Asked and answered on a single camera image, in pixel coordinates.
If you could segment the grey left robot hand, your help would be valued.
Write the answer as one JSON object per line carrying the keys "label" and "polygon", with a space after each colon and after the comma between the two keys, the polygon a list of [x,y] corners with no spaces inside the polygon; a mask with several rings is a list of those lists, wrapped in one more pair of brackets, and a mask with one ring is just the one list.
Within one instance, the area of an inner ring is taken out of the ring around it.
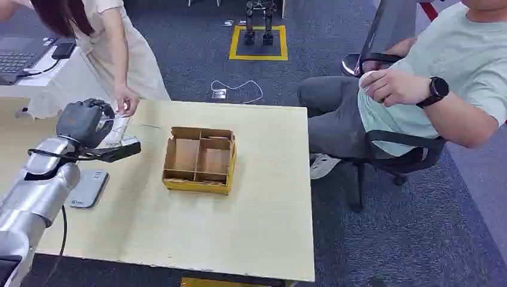
{"label": "grey left robot hand", "polygon": [[115,112],[100,99],[68,104],[56,125],[56,135],[66,137],[82,148],[97,148],[111,132]]}

